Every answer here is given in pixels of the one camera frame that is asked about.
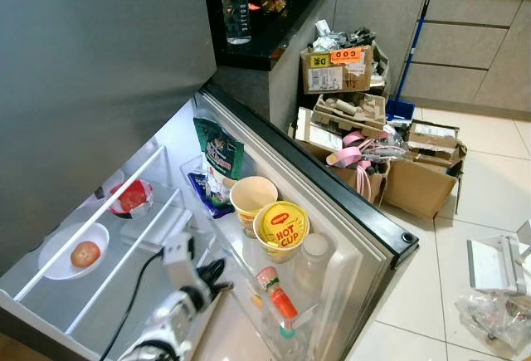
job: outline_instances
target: plastic bottle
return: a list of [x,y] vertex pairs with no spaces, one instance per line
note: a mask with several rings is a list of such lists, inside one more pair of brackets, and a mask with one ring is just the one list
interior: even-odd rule
[[227,41],[244,44],[251,39],[249,0],[222,0]]
[[319,300],[329,258],[329,243],[323,235],[309,234],[304,239],[295,259],[295,282],[312,302]]

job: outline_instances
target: cardboard box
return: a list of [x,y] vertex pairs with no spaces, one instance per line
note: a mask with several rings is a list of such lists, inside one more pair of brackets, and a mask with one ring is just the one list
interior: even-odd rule
[[[329,169],[336,173],[339,178],[341,178],[346,184],[349,185],[354,191],[356,191],[356,184],[358,181],[358,175],[356,170],[352,168],[336,168],[330,166]],[[371,184],[371,197],[368,197],[368,190],[363,191],[363,194],[360,194],[370,203],[379,206],[382,203],[383,194],[386,191],[387,187],[387,176],[391,169],[389,161],[386,162],[386,169],[384,173],[375,173],[368,176],[368,181]]]
[[360,129],[363,135],[377,138],[386,124],[385,99],[365,93],[320,95],[312,120],[321,124],[333,122],[347,132]]
[[460,183],[463,163],[461,160],[446,169],[407,159],[393,162],[383,201],[416,216],[433,218],[450,196],[455,183]]
[[458,139],[459,128],[413,120],[407,134],[406,157],[415,162],[450,168],[466,156],[467,149]]
[[305,94],[365,91],[371,87],[373,48],[300,53]]
[[339,151],[343,147],[343,138],[337,133],[331,133],[326,126],[312,121],[312,110],[299,108],[297,126],[290,137],[305,147],[321,162],[326,163],[326,157]]

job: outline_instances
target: water bottle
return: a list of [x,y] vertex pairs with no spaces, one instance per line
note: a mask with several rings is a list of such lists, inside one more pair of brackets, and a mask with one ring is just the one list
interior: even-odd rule
[[251,39],[249,0],[222,0],[227,41],[244,44]]

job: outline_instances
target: orange sticker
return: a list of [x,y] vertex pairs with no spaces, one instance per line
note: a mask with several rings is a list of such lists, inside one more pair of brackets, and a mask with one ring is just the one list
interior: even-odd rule
[[330,61],[335,64],[350,64],[361,62],[363,49],[362,47],[344,48],[330,52]]

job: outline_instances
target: green snack bag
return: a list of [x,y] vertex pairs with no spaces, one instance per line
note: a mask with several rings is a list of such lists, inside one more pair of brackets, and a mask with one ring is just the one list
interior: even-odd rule
[[193,123],[203,152],[207,197],[217,207],[229,205],[232,185],[241,177],[243,143],[212,120],[193,118]]

